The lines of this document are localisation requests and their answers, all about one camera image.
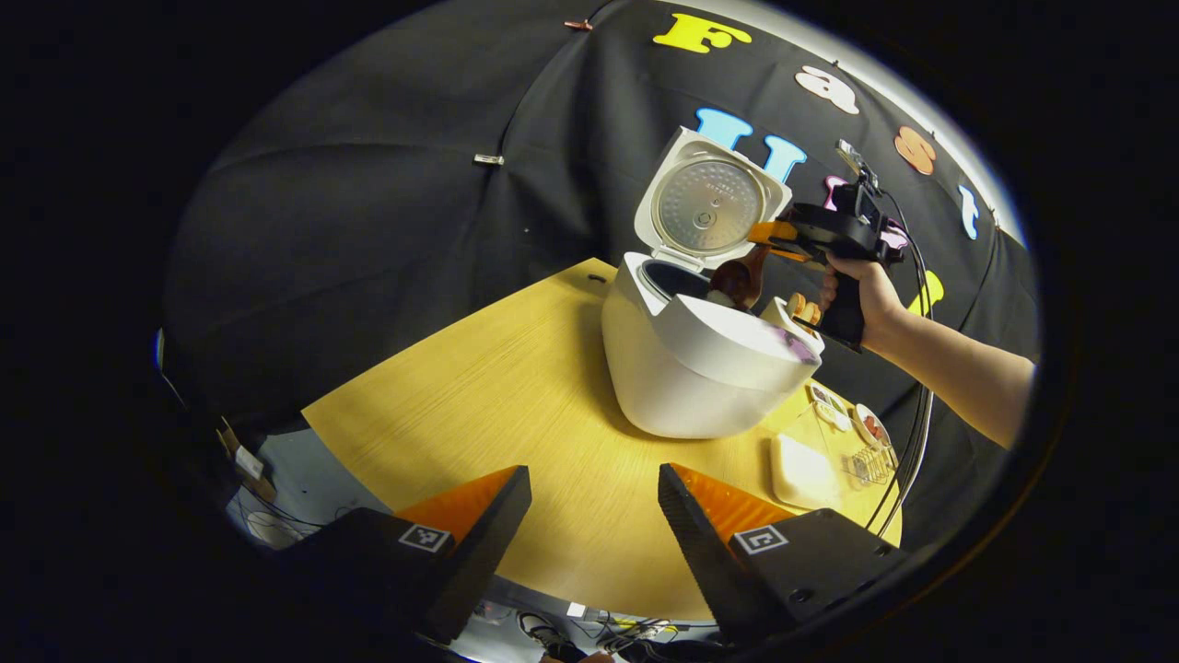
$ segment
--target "wooden spoon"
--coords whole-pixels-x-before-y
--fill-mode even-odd
[[[765,256],[770,255],[770,248],[758,244],[744,257],[726,261],[712,273],[709,280],[710,290],[719,290],[732,300],[737,310],[749,310],[753,308],[757,300],[762,297],[762,269],[765,265]]]

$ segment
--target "white dish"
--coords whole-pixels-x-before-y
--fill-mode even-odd
[[[770,444],[773,497],[803,508],[839,508],[839,483],[822,453],[784,434]]]
[[[810,389],[811,400],[815,401],[816,411],[821,419],[839,431],[847,432],[851,429],[851,418],[847,415],[848,407],[839,400],[839,396],[819,387],[815,382],[809,382],[806,388]]]
[[[871,434],[868,429],[868,418],[871,416],[876,421],[876,429],[880,431],[880,438]],[[868,409],[863,403],[856,405],[856,415],[851,418],[851,421],[856,426],[856,431],[859,436],[864,440],[868,446],[887,452],[893,461],[893,466],[896,467],[896,452],[893,449],[893,438],[889,436],[888,431],[884,429],[884,424],[881,421],[880,416]]]

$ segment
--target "hand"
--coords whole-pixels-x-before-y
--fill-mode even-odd
[[[819,294],[819,308],[826,310],[835,300],[836,270],[859,281],[859,309],[864,315],[864,336],[861,343],[876,354],[883,354],[889,340],[895,337],[897,327],[908,314],[896,288],[889,281],[884,268],[870,261],[844,260],[826,252],[826,275]]]

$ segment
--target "orange letter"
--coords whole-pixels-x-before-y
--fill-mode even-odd
[[[917,172],[921,175],[934,173],[934,159],[937,158],[937,152],[911,127],[902,126],[896,138],[893,139],[893,145]]]
[[[737,38],[737,41],[745,44],[753,40],[746,32],[706,19],[687,14],[672,14],[672,17],[676,18],[676,25],[671,26],[667,34],[656,35],[656,44],[674,46],[693,53],[707,53],[710,48],[704,45],[705,39],[717,48],[724,48],[732,44],[733,37]]]

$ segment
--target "white rice cooker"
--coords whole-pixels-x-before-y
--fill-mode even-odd
[[[822,363],[818,334],[775,297],[762,317],[706,301],[700,273],[744,256],[756,223],[790,189],[744,156],[680,127],[634,214],[653,250],[627,252],[602,309],[614,393],[626,418],[665,438],[722,438],[756,426]]]

